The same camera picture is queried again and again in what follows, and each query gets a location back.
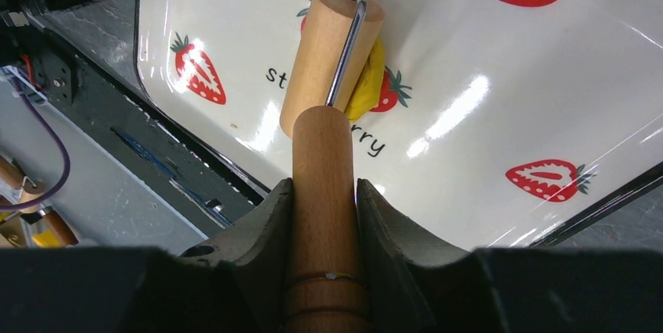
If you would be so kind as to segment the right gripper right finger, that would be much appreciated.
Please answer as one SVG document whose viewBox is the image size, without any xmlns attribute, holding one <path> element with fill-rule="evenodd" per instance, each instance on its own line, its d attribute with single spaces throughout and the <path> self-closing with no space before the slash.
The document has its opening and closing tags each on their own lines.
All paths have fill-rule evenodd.
<svg viewBox="0 0 663 333">
<path fill-rule="evenodd" d="M 357 211 L 376 332 L 659 332 L 662 254 L 459 249 L 368 180 Z"/>
</svg>

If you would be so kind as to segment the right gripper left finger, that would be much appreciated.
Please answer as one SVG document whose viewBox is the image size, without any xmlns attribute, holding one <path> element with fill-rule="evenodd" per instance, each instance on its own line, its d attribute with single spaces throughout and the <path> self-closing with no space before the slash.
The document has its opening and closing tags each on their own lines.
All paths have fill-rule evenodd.
<svg viewBox="0 0 663 333">
<path fill-rule="evenodd" d="M 180 256 L 154 247 L 1 251 L 4 332 L 280 332 L 294 188 Z"/>
</svg>

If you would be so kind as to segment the wooden roller with handle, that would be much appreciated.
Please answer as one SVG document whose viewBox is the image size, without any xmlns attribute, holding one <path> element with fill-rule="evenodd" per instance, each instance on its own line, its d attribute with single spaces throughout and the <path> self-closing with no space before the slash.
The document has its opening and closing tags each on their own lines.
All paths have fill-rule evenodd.
<svg viewBox="0 0 663 333">
<path fill-rule="evenodd" d="M 345 108 L 384 18 L 372 0 L 310 3 L 281 111 L 292 139 L 286 332 L 372 328 Z"/>
</svg>

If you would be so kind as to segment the yellow dough lump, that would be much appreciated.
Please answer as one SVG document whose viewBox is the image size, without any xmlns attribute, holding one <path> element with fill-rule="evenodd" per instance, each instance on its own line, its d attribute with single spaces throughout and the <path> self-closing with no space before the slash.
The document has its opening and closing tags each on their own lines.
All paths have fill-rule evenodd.
<svg viewBox="0 0 663 333">
<path fill-rule="evenodd" d="M 378 104 L 384 69 L 385 50 L 381 38 L 377 38 L 345 109 L 350 123 L 356 123 Z"/>
</svg>

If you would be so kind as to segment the white strawberry tray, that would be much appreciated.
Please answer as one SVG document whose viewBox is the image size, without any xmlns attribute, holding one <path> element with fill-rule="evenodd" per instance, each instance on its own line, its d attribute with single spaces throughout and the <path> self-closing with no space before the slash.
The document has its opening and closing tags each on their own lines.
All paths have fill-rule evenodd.
<svg viewBox="0 0 663 333">
<path fill-rule="evenodd" d="M 355 173 L 461 249 L 552 243 L 662 182 L 662 0 L 376 0 Z M 266 190 L 311 0 L 139 0 L 148 98 Z"/>
</svg>

